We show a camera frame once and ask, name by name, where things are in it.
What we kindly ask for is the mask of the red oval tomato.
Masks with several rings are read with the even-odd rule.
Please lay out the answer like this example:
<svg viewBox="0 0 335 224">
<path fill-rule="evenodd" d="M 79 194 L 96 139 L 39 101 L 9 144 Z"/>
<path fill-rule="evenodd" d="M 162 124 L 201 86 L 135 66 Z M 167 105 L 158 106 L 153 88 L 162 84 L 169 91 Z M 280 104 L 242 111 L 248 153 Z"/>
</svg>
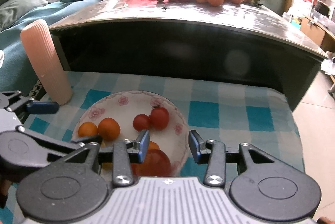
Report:
<svg viewBox="0 0 335 224">
<path fill-rule="evenodd" d="M 155 130 L 164 130 L 169 123 L 169 113 L 164 107 L 153 108 L 149 118 Z"/>
</svg>

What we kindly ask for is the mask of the dark glossy coffee table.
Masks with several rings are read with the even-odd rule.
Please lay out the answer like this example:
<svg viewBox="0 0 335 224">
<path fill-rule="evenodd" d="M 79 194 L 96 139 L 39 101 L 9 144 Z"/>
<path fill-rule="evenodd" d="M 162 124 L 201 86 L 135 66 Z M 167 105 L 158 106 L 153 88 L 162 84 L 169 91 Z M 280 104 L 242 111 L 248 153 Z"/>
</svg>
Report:
<svg viewBox="0 0 335 224">
<path fill-rule="evenodd" d="M 104 0 L 49 29 L 66 70 L 267 87 L 291 109 L 326 59 L 264 6 Z"/>
</svg>

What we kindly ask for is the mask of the small orange tangerine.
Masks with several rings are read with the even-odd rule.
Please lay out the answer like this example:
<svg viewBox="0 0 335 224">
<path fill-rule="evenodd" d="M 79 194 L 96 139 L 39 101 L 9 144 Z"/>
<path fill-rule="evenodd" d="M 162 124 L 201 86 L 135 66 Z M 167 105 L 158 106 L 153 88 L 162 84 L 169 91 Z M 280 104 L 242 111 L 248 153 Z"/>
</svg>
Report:
<svg viewBox="0 0 335 224">
<path fill-rule="evenodd" d="M 149 142 L 149 146 L 148 146 L 148 150 L 159 150 L 160 147 L 157 143 L 150 141 Z"/>
</svg>

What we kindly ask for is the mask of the pink ribbed cylinder vase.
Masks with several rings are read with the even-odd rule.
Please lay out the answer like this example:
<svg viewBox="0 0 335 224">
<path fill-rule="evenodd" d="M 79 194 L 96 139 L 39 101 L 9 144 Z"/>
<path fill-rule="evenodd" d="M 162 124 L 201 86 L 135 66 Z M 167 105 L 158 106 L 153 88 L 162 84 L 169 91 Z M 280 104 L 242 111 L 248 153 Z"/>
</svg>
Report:
<svg viewBox="0 0 335 224">
<path fill-rule="evenodd" d="M 45 20 L 38 19 L 21 31 L 21 42 L 26 55 L 46 93 L 63 106 L 73 92 Z"/>
</svg>

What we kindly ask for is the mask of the blue white checkered cloth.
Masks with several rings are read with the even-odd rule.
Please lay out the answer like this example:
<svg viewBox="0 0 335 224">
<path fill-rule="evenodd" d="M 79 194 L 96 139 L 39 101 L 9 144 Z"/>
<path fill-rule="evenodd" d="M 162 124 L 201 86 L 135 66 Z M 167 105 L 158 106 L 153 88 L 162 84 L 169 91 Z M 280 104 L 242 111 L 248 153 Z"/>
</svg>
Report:
<svg viewBox="0 0 335 224">
<path fill-rule="evenodd" d="M 230 83 L 128 74 L 70 72 L 70 102 L 55 115 L 30 115 L 26 128 L 69 141 L 84 112 L 122 91 L 148 91 L 170 100 L 190 129 L 235 149 L 247 142 L 304 171 L 298 128 L 286 97 L 272 89 Z"/>
</svg>

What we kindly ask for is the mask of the red cherry tomato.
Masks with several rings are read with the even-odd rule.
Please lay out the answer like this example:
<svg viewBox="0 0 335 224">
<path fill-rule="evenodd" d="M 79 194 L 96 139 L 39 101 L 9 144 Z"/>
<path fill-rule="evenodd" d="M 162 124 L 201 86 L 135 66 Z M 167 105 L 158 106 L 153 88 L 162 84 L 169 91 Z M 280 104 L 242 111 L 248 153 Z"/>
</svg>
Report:
<svg viewBox="0 0 335 224">
<path fill-rule="evenodd" d="M 133 127 L 138 132 L 147 130 L 151 127 L 151 120 L 148 115 L 139 114 L 133 119 Z"/>
</svg>

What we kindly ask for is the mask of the white floral ceramic plate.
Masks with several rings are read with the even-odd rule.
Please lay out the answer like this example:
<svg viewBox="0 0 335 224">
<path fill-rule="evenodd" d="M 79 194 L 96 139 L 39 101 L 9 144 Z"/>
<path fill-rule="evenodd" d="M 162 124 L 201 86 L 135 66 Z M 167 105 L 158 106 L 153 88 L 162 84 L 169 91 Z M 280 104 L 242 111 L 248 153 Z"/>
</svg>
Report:
<svg viewBox="0 0 335 224">
<path fill-rule="evenodd" d="M 180 110 L 168 99 L 147 91 L 111 94 L 89 107 L 77 122 L 73 139 L 101 133 L 102 145 L 136 139 L 149 132 L 143 164 L 133 164 L 135 175 L 177 176 L 188 157 L 189 127 Z"/>
</svg>

